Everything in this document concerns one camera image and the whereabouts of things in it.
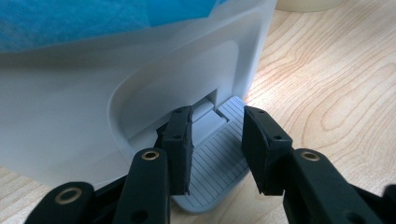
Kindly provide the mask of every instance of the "white plastic housing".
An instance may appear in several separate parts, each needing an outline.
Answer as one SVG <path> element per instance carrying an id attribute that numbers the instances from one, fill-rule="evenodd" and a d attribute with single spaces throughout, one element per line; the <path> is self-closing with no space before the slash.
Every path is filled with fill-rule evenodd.
<path id="1" fill-rule="evenodd" d="M 127 174 L 172 110 L 247 93 L 275 4 L 0 54 L 0 165 L 52 186 Z"/>

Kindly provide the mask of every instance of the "ribbed surface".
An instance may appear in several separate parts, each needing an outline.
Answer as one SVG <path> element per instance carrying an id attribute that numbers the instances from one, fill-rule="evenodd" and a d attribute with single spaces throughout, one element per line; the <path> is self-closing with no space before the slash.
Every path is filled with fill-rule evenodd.
<path id="1" fill-rule="evenodd" d="M 192 154 L 188 196 L 175 201 L 192 213 L 213 208 L 247 174 L 248 165 L 241 147 L 244 102 L 234 97 L 219 108 L 229 121 Z"/>

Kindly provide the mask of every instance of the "white plastic container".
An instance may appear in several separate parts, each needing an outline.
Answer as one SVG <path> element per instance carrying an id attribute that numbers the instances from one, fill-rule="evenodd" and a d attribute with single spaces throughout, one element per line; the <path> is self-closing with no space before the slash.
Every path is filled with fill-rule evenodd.
<path id="1" fill-rule="evenodd" d="M 229 0 L 206 19 L 0 54 L 0 165 L 51 186 L 127 174 L 172 110 L 247 93 L 275 4 Z"/>

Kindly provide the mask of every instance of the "wooden table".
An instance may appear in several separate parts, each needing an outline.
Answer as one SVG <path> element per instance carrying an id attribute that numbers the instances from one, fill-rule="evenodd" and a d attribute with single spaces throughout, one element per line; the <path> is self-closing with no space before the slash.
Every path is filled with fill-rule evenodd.
<path id="1" fill-rule="evenodd" d="M 268 111 L 295 148 L 320 151 L 347 181 L 381 194 L 396 183 L 396 2 L 276 11 L 245 100 Z M 22 223 L 50 190 L 5 168 L 0 186 L 1 223 Z M 251 175 L 206 214 L 172 207 L 172 223 L 287 223 L 282 198 L 259 195 Z"/>

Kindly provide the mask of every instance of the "wood grain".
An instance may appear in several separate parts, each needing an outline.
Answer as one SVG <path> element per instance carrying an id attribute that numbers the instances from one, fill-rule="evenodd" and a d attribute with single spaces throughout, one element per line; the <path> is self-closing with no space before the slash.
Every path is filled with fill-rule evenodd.
<path id="1" fill-rule="evenodd" d="M 346 0 L 316 13 L 276 11 L 246 97 L 268 111 L 294 147 L 329 157 L 351 183 L 380 194 L 396 183 L 396 2 Z M 0 168 L 0 223 L 22 223 L 50 190 Z M 287 223 L 281 197 L 251 175 L 213 211 L 172 223 Z"/>

